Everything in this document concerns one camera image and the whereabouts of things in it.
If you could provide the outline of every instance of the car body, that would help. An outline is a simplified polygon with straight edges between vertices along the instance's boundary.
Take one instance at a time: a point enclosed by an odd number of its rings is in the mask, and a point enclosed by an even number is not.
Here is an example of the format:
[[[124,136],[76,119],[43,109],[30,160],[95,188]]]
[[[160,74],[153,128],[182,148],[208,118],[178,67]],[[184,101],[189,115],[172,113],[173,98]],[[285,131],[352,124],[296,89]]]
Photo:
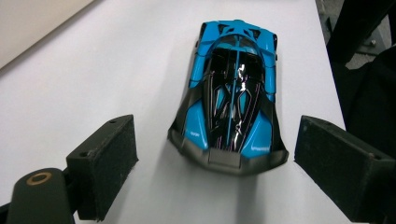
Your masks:
[[[202,24],[189,88],[168,131],[182,155],[235,175],[287,161],[275,109],[276,43],[244,21]]]

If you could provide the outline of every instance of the brass ring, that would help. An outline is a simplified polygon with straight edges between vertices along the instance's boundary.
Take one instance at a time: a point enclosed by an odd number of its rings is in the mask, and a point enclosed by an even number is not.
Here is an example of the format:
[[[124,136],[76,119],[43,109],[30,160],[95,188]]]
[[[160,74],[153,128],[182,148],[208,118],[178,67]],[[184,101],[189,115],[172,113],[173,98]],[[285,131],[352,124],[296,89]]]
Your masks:
[[[52,177],[52,174],[50,172],[38,173],[38,174],[30,176],[29,179],[26,180],[26,184],[30,185],[30,186],[39,185],[39,184],[46,182],[51,177]]]

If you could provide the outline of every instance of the model car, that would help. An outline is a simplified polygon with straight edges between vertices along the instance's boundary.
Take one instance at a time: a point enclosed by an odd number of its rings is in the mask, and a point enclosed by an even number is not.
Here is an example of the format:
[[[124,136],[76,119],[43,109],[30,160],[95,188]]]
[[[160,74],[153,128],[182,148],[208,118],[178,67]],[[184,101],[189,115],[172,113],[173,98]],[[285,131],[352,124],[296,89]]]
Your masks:
[[[275,34],[244,21],[201,27],[168,138],[203,167],[253,175],[287,161],[276,116]]]

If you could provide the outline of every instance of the white table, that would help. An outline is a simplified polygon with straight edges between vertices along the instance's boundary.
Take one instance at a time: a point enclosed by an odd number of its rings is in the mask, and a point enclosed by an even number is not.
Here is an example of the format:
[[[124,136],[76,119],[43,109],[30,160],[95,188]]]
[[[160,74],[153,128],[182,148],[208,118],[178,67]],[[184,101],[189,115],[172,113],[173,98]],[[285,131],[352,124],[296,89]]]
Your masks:
[[[278,36],[276,108],[289,161],[251,177],[212,173],[166,140],[203,21]],[[98,1],[0,70],[0,204],[103,123],[134,114],[140,161],[104,223],[350,223],[294,162],[301,115],[344,127],[315,2]]]

